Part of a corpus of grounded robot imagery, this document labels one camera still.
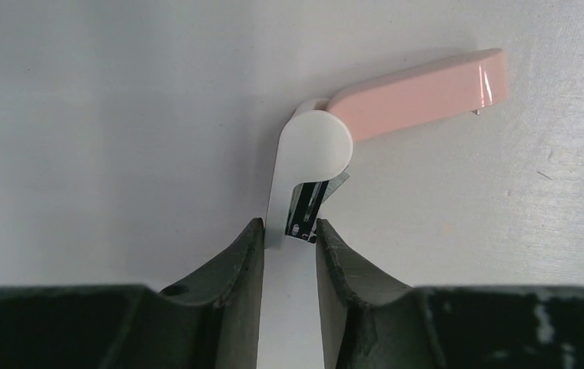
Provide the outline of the pink and white stapler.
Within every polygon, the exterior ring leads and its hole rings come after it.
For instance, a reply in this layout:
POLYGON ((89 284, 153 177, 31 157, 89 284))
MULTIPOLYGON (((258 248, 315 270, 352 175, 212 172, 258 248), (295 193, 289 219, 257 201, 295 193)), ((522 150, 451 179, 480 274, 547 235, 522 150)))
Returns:
POLYGON ((320 338, 314 250, 291 236, 300 212, 309 225, 320 199, 294 189, 326 184, 350 163, 356 142, 452 118, 508 98, 506 54, 489 48, 443 58, 344 88, 299 105, 277 141, 264 221, 260 368, 319 368, 320 338))

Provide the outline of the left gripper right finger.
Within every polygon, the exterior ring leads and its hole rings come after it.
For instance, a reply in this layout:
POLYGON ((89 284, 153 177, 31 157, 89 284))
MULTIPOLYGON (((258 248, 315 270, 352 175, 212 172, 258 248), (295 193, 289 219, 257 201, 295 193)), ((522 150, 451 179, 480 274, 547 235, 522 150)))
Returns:
POLYGON ((584 368, 584 287, 411 287, 317 222, 327 368, 584 368))

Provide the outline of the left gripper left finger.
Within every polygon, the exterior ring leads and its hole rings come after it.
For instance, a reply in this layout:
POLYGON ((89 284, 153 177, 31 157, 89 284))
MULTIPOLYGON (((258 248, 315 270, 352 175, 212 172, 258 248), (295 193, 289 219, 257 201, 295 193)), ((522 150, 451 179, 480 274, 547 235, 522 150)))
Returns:
POLYGON ((142 284, 0 287, 0 368, 254 368, 264 225, 154 291, 142 284))

